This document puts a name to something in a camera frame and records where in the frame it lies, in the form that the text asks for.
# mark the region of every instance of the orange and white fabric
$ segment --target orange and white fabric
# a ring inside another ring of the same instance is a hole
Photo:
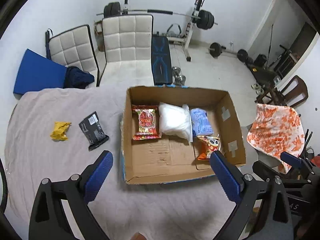
[[[278,169],[286,174],[291,166],[280,160],[282,152],[299,157],[304,147],[304,133],[297,112],[289,106],[257,104],[257,117],[247,135],[247,142],[281,162]]]

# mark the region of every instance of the cardboard box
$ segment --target cardboard box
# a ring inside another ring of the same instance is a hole
[[[167,135],[162,135],[161,139],[132,140],[138,129],[138,115],[132,113],[131,105],[157,105],[160,102],[205,109],[215,135],[220,135],[221,152],[230,163],[238,167],[245,164],[241,127],[228,92],[202,88],[131,87],[127,90],[121,125],[127,184],[171,183],[214,175],[208,161],[196,160],[201,149],[197,138],[193,143]]]

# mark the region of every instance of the tufted white upholstery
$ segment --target tufted white upholstery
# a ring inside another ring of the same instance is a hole
[[[100,85],[121,80],[153,86],[152,15],[121,15],[102,20],[107,65]]]
[[[52,37],[49,41],[51,60],[66,67],[76,66],[94,76],[96,86],[99,77],[98,63],[93,50],[89,25],[82,25]]]

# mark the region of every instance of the white package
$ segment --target white package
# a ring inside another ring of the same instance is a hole
[[[176,135],[192,142],[192,125],[188,105],[182,107],[166,103],[159,104],[159,132]]]

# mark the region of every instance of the chair backrest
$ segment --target chair backrest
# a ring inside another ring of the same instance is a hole
[[[97,84],[99,67],[89,25],[81,25],[52,37],[49,40],[49,49],[52,61],[89,72]]]
[[[104,18],[106,62],[151,60],[152,28],[153,16],[149,14]]]
[[[293,81],[297,82],[297,85],[290,90],[289,92],[287,92],[285,94],[285,91],[289,88],[289,86],[292,84]],[[309,95],[308,95],[308,88],[306,83],[298,76],[294,76],[289,82],[288,84],[284,87],[284,89],[281,90],[281,93],[284,95],[284,98],[287,102],[297,98],[298,96],[300,96],[301,94],[304,96],[303,99],[299,100],[298,102],[294,103],[293,105],[291,105],[291,107],[296,107],[297,105],[305,102]]]

